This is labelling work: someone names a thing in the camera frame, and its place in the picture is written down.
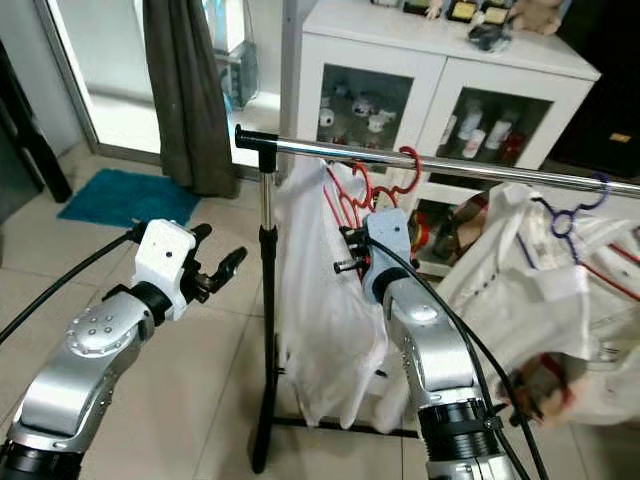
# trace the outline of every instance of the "black cable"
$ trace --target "black cable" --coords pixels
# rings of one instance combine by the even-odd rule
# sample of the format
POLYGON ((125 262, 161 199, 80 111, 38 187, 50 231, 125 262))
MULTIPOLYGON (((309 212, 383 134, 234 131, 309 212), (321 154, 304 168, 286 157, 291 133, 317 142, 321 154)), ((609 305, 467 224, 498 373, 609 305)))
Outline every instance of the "black cable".
MULTIPOLYGON (((481 366, 480 361, 478 359, 477 353, 476 353, 475 349, 473 348, 473 345, 471 344, 471 342, 469 340, 468 334, 471 335, 473 341, 480 347, 482 352, 487 356, 487 359, 489 360, 489 363, 491 363, 493 368, 498 373, 498 376, 500 377, 500 380, 503 382, 505 390, 507 391, 507 393, 509 395, 509 398, 510 398, 511 403, 513 405, 514 413, 516 415, 516 418, 520 422, 520 426, 522 427, 525 439, 527 441, 527 445, 529 447, 529 450, 531 451, 531 456, 533 457, 534 463, 536 465, 536 469, 538 471, 538 475, 540 476, 541 480, 548 480, 549 477, 547 475, 546 469, 544 467, 544 463, 543 463, 542 458, 540 456, 540 452, 538 451, 538 447, 537 447, 537 445, 535 443, 535 439, 533 438, 533 434, 531 433, 529 425, 526 423, 526 421, 524 421, 523 415, 520 412, 520 409, 518 407, 518 403, 515 401, 515 393, 513 391, 513 387, 511 385, 511 381, 509 380, 508 376, 506 375, 506 373, 504 372, 503 368, 500 366, 498 361, 495 359, 493 354, 484 345, 484 343, 482 343, 482 341, 471 330, 471 328, 469 328, 469 326, 464 322, 464 320, 462 320, 451 309, 451 307, 449 307, 449 305, 447 305, 447 303, 444 300, 442 300, 442 298, 440 298, 440 296, 436 293, 436 291, 433 289, 433 287, 431 285, 429 285, 429 283, 424 281, 422 279, 422 277, 420 277, 420 275, 418 275, 418 273, 415 271, 415 269, 413 267, 411 267, 411 265, 408 262, 406 262, 402 257, 400 257, 398 254, 396 254, 393 250, 388 248, 386 245, 378 242, 377 240, 375 240, 373 238, 368 238, 366 241, 370 245, 373 245, 374 247, 376 247, 376 248, 380 249, 381 251, 383 251, 384 253, 386 253, 396 263, 398 263, 404 270, 406 270, 406 272, 409 273, 414 278, 414 280, 416 280, 423 288, 425 288, 429 292, 429 294, 431 296, 433 296, 433 298, 438 302, 438 304, 443 308, 443 310, 449 315, 449 317, 451 318, 454 326, 456 327, 456 330, 458 330, 458 332, 460 333, 460 336, 462 337, 462 340, 464 341, 465 346, 467 347, 467 350, 469 352, 469 356, 471 357, 471 362, 472 362, 474 368, 476 369, 476 374, 478 376, 478 384, 479 384, 480 391, 482 393, 482 396, 483 396, 483 399, 484 399, 484 402, 485 402, 485 405, 486 405, 486 408, 487 408, 487 412, 488 412, 488 414, 490 416, 494 416, 495 415, 495 410, 494 410, 494 407, 493 407, 493 404, 492 404, 492 401, 491 401, 491 395, 489 393, 489 388, 487 386, 487 381, 486 381, 486 378, 484 376, 484 372, 482 370, 482 366, 481 366)), ((513 466, 518 471, 518 474, 523 479, 528 479, 529 476, 526 473, 526 470, 522 466, 522 463, 520 462, 518 457, 515 455, 515 452, 513 451, 511 446, 509 445, 509 443, 508 443, 506 437, 504 436, 504 434, 497 435, 497 437, 498 437, 498 440, 500 441, 500 443, 502 444, 502 447, 504 448, 505 453, 507 454, 507 456, 509 456, 509 459, 511 460, 511 463, 513 463, 513 466)))
POLYGON ((73 267, 71 270, 65 273, 62 277, 56 280, 49 288, 47 288, 44 292, 42 292, 38 296, 38 298, 36 298, 33 302, 31 302, 31 304, 27 308, 25 308, 22 312, 20 312, 13 319, 13 321, 2 330, 2 332, 0 332, 0 345, 2 345, 4 341, 7 338, 9 338, 9 336, 11 336, 11 334, 15 332, 20 327, 20 325, 22 325, 24 321, 27 318, 29 318, 29 316, 38 307, 40 307, 40 305, 46 302, 54 293, 60 290, 60 288, 62 288, 67 282, 69 282, 73 277, 75 277, 82 270, 87 268, 96 260, 104 257, 107 253, 114 250, 116 247, 120 246, 127 240, 140 242, 140 240, 142 239, 142 235, 144 234, 145 228, 146 228, 146 224, 139 223, 134 228, 132 228, 131 230, 128 230, 127 232, 125 232, 124 234, 116 238, 114 241, 112 241, 108 245, 105 245, 97 252, 85 258, 82 262, 80 262, 78 265, 73 267))

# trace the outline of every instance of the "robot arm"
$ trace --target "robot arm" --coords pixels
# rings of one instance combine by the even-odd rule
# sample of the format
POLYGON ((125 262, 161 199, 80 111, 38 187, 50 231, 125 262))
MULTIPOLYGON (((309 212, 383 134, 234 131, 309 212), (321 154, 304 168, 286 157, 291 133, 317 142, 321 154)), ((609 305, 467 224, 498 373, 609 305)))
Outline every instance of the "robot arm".
POLYGON ((240 248, 213 276, 200 273, 195 253, 209 233, 208 225, 187 231, 166 220, 149 223, 136 255, 134 286, 116 287, 74 318, 28 388, 0 455, 0 478, 78 478, 118 379, 155 329, 180 319, 192 300, 204 303, 245 258, 240 248))
POLYGON ((473 363, 451 318, 406 270, 371 245, 375 240, 409 263, 404 212, 372 213, 362 229, 343 235, 350 250, 362 256, 339 262, 336 272, 366 268, 365 297, 382 304, 389 337, 402 353, 411 406, 429 454, 429 478, 511 480, 509 460, 492 431, 498 419, 487 418, 473 363))

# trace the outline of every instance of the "black rack stand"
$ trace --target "black rack stand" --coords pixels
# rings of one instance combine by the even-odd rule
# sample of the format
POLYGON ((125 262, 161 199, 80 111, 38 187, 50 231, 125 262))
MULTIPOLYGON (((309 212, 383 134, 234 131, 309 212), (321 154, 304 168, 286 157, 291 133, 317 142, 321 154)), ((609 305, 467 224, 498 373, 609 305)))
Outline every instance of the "black rack stand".
MULTIPOLYGON (((302 418, 282 418, 275 416, 278 377, 284 369, 278 366, 278 336, 275 328, 275 260, 278 231, 272 220, 271 191, 276 171, 276 153, 296 153, 316 157, 330 157, 338 161, 349 162, 353 158, 367 165, 381 165, 401 169, 414 169, 413 159, 395 152, 381 152, 358 147, 333 145, 304 140, 279 138, 277 135, 250 132, 236 127, 236 146, 256 150, 259 155, 260 190, 262 200, 262 221, 260 226, 260 251, 262 256, 263 294, 264 294, 264 355, 265 388, 258 420, 252 467, 255 473, 261 473, 267 463, 269 442, 273 425, 306 426, 302 418)), ((640 186, 618 182, 609 182, 605 187, 600 180, 540 172, 522 168, 508 168, 478 164, 468 161, 421 157, 425 170, 445 175, 463 176, 496 181, 515 181, 528 184, 550 185, 573 190, 602 192, 608 188, 612 195, 640 198, 640 186)), ((339 424, 320 422, 320 428, 342 430, 339 424)), ((352 426, 352 432, 381 435, 370 426, 352 426)), ((395 430, 389 435, 417 438, 414 431, 395 430)))

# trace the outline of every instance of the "blue rug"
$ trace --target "blue rug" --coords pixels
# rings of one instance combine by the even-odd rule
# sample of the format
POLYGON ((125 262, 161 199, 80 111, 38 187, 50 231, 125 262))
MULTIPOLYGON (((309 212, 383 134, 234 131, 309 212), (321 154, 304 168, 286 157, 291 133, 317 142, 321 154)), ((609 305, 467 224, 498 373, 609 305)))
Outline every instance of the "blue rug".
POLYGON ((200 197, 175 185, 169 178, 101 170, 80 190, 58 218, 130 227, 131 219, 175 220, 185 225, 200 197))

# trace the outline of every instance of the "white garment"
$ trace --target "white garment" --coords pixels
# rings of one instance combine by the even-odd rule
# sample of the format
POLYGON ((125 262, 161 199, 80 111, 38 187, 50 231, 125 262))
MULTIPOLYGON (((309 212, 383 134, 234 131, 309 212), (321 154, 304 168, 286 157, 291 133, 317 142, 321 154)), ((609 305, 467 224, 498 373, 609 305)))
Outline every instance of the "white garment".
MULTIPOLYGON (((544 352, 563 352, 589 360, 606 337, 597 334, 594 326, 607 317, 624 316, 625 312, 637 307, 632 300, 608 286, 592 288, 595 280, 583 267, 574 264, 566 243, 551 235, 546 210, 531 201, 536 196, 539 195, 524 185, 507 184, 494 188, 484 233, 437 288, 507 372, 544 352), (537 269, 530 268, 517 241, 518 232, 537 269)), ((626 220, 579 216, 573 236, 579 258, 587 258, 596 251, 600 254, 600 247, 634 226, 626 220)), ((613 265, 610 259, 603 262, 613 265)), ((603 273, 614 276, 611 269, 603 273)), ((618 322, 617 331, 631 320, 637 324, 637 309, 635 314, 629 313, 618 322)), ((628 361, 638 361, 638 357, 628 361)), ((491 393, 497 399, 499 378, 486 359, 482 355, 480 358, 491 393)), ((638 370, 640 368, 627 369, 625 378, 629 378, 628 372, 638 375, 638 370)), ((611 387, 613 382, 613 377, 606 381, 603 376, 599 373, 600 380, 595 382, 598 386, 586 395, 598 397, 594 405, 600 407, 601 413, 604 385, 611 387)), ((640 406, 640 397, 630 397, 632 387, 620 378, 616 382, 621 393, 615 395, 615 400, 612 395, 607 398, 611 404, 609 410, 615 410, 620 418, 619 410, 624 409, 620 399, 626 399, 625 412, 629 415, 632 410, 629 404, 635 400, 640 406)), ((392 380, 390 385, 392 387, 376 409, 375 424, 382 430, 397 424, 408 394, 401 380, 392 380)), ((585 405, 583 418, 587 414, 598 415, 594 410, 598 409, 585 405)))
MULTIPOLYGON (((362 190, 362 180, 350 169, 332 169, 345 189, 362 190)), ((302 158, 276 196, 280 365, 309 425, 337 410, 348 428, 384 360, 387 335, 382 308, 364 299, 357 274, 333 270, 334 262, 351 255, 323 185, 332 194, 326 164, 302 158)), ((340 208, 335 199, 334 204, 340 208)))

